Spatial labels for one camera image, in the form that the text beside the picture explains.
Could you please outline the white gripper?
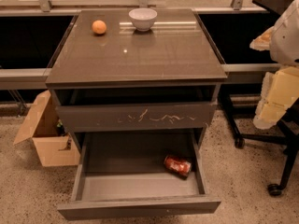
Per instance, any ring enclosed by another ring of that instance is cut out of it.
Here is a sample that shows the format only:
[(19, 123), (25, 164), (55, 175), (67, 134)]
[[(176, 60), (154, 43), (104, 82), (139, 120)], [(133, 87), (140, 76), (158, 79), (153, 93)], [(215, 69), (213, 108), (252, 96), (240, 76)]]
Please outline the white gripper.
[(285, 66), (263, 78), (261, 100), (253, 124), (261, 130), (270, 129), (299, 98), (299, 0), (293, 0), (276, 21), (249, 44), (258, 51), (270, 50), (271, 59)]

